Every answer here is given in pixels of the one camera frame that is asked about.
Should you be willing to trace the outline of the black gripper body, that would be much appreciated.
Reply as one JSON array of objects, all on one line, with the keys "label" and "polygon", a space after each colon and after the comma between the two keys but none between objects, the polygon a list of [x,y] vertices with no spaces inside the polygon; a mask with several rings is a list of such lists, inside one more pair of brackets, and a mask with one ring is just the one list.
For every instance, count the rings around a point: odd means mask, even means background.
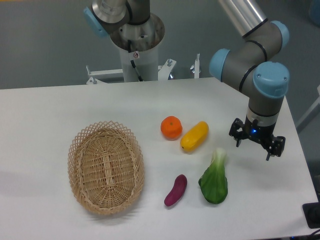
[{"label": "black gripper body", "polygon": [[245,119],[244,127],[242,128],[242,139],[249,139],[262,146],[271,146],[273,143],[273,131],[275,123],[268,126],[254,125],[248,117]]}]

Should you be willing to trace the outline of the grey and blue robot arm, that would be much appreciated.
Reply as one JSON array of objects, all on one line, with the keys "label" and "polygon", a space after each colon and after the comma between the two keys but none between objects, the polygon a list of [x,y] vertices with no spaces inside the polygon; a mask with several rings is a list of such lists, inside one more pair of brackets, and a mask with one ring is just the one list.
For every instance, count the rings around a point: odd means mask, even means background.
[{"label": "grey and blue robot arm", "polygon": [[[237,143],[249,139],[269,157],[281,156],[286,139],[273,131],[289,88],[290,73],[271,58],[288,43],[288,28],[270,21],[254,0],[222,0],[220,5],[244,39],[238,51],[219,49],[209,63],[210,74],[248,97],[245,121],[236,119],[229,135]],[[148,0],[94,0],[83,15],[100,37],[110,37],[118,48],[125,82],[167,80],[173,67],[158,66],[163,41],[162,20],[150,11]]]}]

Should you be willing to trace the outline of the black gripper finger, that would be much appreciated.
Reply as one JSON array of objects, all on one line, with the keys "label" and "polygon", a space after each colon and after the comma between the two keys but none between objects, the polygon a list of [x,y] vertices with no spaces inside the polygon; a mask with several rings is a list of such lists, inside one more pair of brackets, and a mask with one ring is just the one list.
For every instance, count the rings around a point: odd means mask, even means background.
[{"label": "black gripper finger", "polygon": [[248,133],[246,132],[246,125],[242,120],[236,118],[231,124],[229,130],[229,136],[233,137],[236,141],[236,147],[238,148],[242,140],[248,139]]},{"label": "black gripper finger", "polygon": [[270,136],[260,141],[261,146],[267,151],[266,161],[270,157],[280,157],[284,151],[286,138],[284,136]]}]

